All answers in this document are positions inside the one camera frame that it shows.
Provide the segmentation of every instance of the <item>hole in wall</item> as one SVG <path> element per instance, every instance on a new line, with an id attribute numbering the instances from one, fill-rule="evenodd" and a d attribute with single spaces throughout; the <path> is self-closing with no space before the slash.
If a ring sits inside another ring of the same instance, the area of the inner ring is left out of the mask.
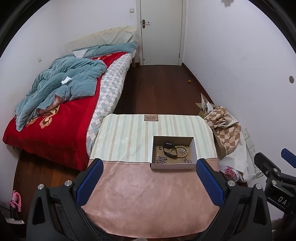
<path id="1" fill-rule="evenodd" d="M 291 84 L 294 83 L 294 77 L 293 77 L 293 76 L 290 76 L 290 77 L 289 77 L 289 80 L 290 80 L 290 83 L 291 83 Z"/>
<path id="2" fill-rule="evenodd" d="M 221 2 L 224 3 L 225 7 L 230 7 L 234 0 L 221 0 Z"/>

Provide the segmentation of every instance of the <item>wall stain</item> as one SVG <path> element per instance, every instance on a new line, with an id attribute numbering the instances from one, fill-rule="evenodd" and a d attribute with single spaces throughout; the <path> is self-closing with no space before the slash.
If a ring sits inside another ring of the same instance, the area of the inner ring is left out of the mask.
<path id="1" fill-rule="evenodd" d="M 221 2 L 224 3 L 225 7 L 230 7 L 234 0 L 221 0 Z"/>

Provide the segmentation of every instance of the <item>dark wood floor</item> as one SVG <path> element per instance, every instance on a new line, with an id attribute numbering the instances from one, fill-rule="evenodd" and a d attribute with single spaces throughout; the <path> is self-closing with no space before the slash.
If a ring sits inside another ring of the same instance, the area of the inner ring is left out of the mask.
<path id="1" fill-rule="evenodd" d="M 200 93 L 208 97 L 184 66 L 130 68 L 115 114 L 197 115 Z M 22 197 L 21 218 L 26 222 L 38 184 L 59 186 L 73 180 L 79 171 L 22 151 L 15 174 L 14 190 Z"/>

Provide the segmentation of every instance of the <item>checkered cloth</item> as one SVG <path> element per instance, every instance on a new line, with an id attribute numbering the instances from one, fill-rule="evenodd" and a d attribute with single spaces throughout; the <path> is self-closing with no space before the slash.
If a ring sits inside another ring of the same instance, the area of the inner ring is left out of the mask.
<path id="1" fill-rule="evenodd" d="M 221 156 L 231 153 L 237 146 L 240 138 L 241 126 L 223 106 L 216 107 L 204 120 L 212 129 L 218 142 Z"/>
<path id="2" fill-rule="evenodd" d="M 136 50 L 131 54 L 127 53 L 122 55 L 119 59 L 115 60 L 101 79 L 98 103 L 86 134 L 86 149 L 88 156 L 91 155 L 91 150 L 103 118 L 113 113 L 119 101 L 126 73 L 135 54 Z"/>

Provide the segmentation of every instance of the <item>door frame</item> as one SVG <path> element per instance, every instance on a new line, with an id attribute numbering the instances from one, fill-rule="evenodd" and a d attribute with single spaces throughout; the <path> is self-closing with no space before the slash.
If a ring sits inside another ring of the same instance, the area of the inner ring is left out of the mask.
<path id="1" fill-rule="evenodd" d="M 182 0 L 182 25 L 181 25 L 181 41 L 180 41 L 180 55 L 179 55 L 179 65 L 183 62 L 184 53 L 184 42 L 185 42 L 185 26 L 186 26 L 186 9 L 187 0 Z M 142 19 L 141 19 L 141 0 L 136 0 L 136 10 L 137 10 L 137 29 L 139 35 L 139 61 L 140 65 L 144 65 L 143 61 L 143 45 L 142 45 Z"/>

